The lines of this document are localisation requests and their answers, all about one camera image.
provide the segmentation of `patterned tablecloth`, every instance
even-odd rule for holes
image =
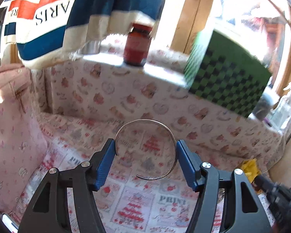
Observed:
[[[219,169],[233,170],[256,157],[267,174],[283,154],[279,133],[189,94],[183,75],[166,68],[128,67],[120,57],[100,54],[34,70],[32,80],[31,115],[40,124],[48,152],[10,213],[16,222],[48,169],[71,169],[89,160],[123,124],[135,119],[164,123],[176,139],[185,139],[191,151]],[[162,180],[136,178],[138,173],[162,173],[172,158],[170,147],[144,130],[124,142],[106,184],[94,193],[106,231],[185,232],[198,194],[186,185],[180,166]],[[152,149],[144,150],[145,144]],[[260,199],[266,207],[265,198]],[[72,230],[78,232],[72,190],[68,200]],[[213,232],[219,231],[222,209],[221,202]]]

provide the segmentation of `metal screw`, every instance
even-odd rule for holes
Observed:
[[[236,168],[234,170],[234,172],[237,174],[237,175],[242,175],[243,174],[243,170],[239,169],[239,168]]]
[[[51,168],[50,170],[49,170],[49,173],[50,174],[54,174],[54,173],[56,173],[57,172],[57,169],[56,168]]]
[[[81,163],[82,167],[88,167],[91,163],[89,161],[84,161]]]
[[[204,162],[204,163],[202,163],[202,167],[203,168],[210,168],[211,167],[211,164],[208,163],[208,162]]]

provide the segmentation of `green checkered box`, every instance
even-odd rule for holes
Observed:
[[[248,117],[262,96],[270,72],[228,37],[213,31],[207,47],[201,35],[196,37],[184,70],[190,92]]]

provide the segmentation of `metal bangle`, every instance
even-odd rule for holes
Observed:
[[[155,123],[155,124],[158,124],[159,126],[165,128],[171,139],[172,139],[172,142],[173,142],[173,145],[174,145],[174,149],[175,149],[175,161],[171,167],[171,169],[163,176],[161,177],[154,177],[154,178],[147,178],[147,177],[143,177],[143,176],[139,176],[139,175],[136,175],[139,179],[142,179],[142,180],[159,180],[159,179],[162,179],[162,178],[165,178],[166,176],[168,176],[172,171],[173,169],[175,168],[176,164],[177,164],[177,161],[178,161],[178,154],[177,154],[177,142],[176,142],[176,139],[173,135],[173,133],[171,132],[171,130],[163,123],[160,123],[158,121],[154,121],[154,120],[150,120],[150,119],[138,119],[138,120],[134,120],[132,122],[129,122],[129,123],[126,123],[125,125],[123,125],[120,130],[117,132],[116,136],[115,136],[115,154],[117,156],[119,156],[119,152],[118,152],[118,141],[119,141],[119,134],[121,133],[121,131],[125,128],[125,126],[129,125],[129,124],[132,124],[132,123],[136,123],[138,121],[143,121],[143,122],[149,122],[149,123]]]

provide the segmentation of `plastic bottle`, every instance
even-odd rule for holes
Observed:
[[[283,123],[286,121],[286,119],[289,117],[291,105],[289,104],[291,100],[291,82],[289,82],[288,86],[284,88],[283,90],[289,90],[287,95],[284,95],[281,97],[277,108],[275,108],[272,111],[272,117],[270,119],[271,123],[277,127],[278,129],[281,128]]]

